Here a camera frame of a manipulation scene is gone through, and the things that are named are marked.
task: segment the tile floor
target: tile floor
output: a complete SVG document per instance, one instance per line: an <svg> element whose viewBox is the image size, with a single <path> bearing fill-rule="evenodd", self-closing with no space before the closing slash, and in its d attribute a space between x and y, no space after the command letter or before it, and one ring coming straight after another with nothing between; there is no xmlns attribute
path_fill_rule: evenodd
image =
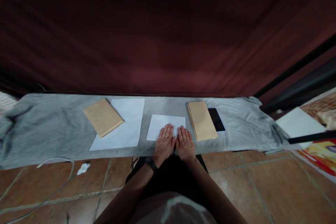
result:
<svg viewBox="0 0 336 224"><path fill-rule="evenodd" d="M210 176L249 223L335 223L336 186L290 152L202 155ZM17 223L92 223L124 185L128 157L95 159L86 173ZM75 163L74 173L85 161ZM70 163L0 171L0 224L29 212L68 178Z"/></svg>

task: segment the white paper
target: white paper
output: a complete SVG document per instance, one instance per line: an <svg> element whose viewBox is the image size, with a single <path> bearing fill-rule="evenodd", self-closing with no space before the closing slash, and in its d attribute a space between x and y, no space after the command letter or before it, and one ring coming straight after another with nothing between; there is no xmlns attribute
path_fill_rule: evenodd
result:
<svg viewBox="0 0 336 224"><path fill-rule="evenodd" d="M145 99L113 99L111 105L125 122L103 138L96 135L90 151L134 147L139 143Z"/></svg>
<svg viewBox="0 0 336 224"><path fill-rule="evenodd" d="M147 141L156 141L159 137L160 130L167 124L174 126L174 136L177 135L177 128L186 127L185 117L174 117L170 115L152 115L148 129Z"/></svg>
<svg viewBox="0 0 336 224"><path fill-rule="evenodd" d="M323 125L298 107L278 119L276 123L291 138L322 133L326 130Z"/></svg>
<svg viewBox="0 0 336 224"><path fill-rule="evenodd" d="M90 163L84 163L82 164L82 166L79 168L77 175L82 174L84 172L86 172L88 170L88 168L90 167Z"/></svg>

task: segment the dark red curtain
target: dark red curtain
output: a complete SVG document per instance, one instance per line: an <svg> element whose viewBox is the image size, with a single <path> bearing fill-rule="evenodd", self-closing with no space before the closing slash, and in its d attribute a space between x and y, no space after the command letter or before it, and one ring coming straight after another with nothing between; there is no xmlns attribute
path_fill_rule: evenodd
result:
<svg viewBox="0 0 336 224"><path fill-rule="evenodd" d="M47 90L248 96L336 32L335 0L0 0L0 67Z"/></svg>

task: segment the black strap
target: black strap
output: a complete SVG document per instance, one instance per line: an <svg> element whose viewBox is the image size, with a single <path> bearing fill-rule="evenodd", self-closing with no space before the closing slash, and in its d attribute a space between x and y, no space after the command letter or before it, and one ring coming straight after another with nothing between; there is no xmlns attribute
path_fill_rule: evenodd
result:
<svg viewBox="0 0 336 224"><path fill-rule="evenodd" d="M145 162L146 162L146 164L149 165L149 167L152 168L154 173L158 170L158 168L156 167L156 165L155 165L155 163L154 163L154 161L151 157L146 157Z"/></svg>

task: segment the person's right hand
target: person's right hand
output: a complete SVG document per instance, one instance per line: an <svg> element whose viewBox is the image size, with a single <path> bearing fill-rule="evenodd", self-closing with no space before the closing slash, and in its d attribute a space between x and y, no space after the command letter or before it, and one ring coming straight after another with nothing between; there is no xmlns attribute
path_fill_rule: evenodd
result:
<svg viewBox="0 0 336 224"><path fill-rule="evenodd" d="M196 158L195 153L195 145L193 138L188 130L186 130L183 126L178 128L178 139L176 141L176 150L178 156L183 162L189 162Z"/></svg>

